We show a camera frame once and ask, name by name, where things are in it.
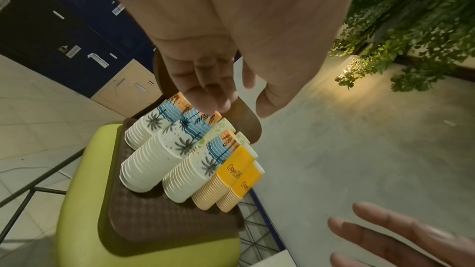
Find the gray floor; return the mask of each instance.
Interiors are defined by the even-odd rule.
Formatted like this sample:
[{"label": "gray floor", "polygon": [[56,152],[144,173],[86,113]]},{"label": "gray floor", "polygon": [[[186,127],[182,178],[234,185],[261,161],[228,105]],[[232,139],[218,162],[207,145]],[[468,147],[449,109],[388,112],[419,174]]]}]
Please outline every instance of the gray floor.
[{"label": "gray floor", "polygon": [[[475,236],[475,84],[449,78],[431,91],[394,93],[394,65],[348,91],[333,81],[345,59],[329,58],[287,108],[261,120],[255,144],[266,169],[256,193],[297,265],[329,266],[341,252],[390,266],[327,229],[330,216],[360,222],[356,201]],[[244,90],[239,82],[254,108],[264,83]]]}]

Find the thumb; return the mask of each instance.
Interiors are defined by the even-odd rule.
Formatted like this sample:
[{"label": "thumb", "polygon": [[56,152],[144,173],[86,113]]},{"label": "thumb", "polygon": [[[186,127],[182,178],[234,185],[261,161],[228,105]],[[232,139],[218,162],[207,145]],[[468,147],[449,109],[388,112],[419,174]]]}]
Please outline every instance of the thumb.
[{"label": "thumb", "polygon": [[415,222],[413,229],[427,252],[451,267],[475,266],[475,243],[465,237]]},{"label": "thumb", "polygon": [[267,83],[256,100],[256,113],[260,118],[266,118],[284,108],[298,94],[291,87],[276,86]]}]

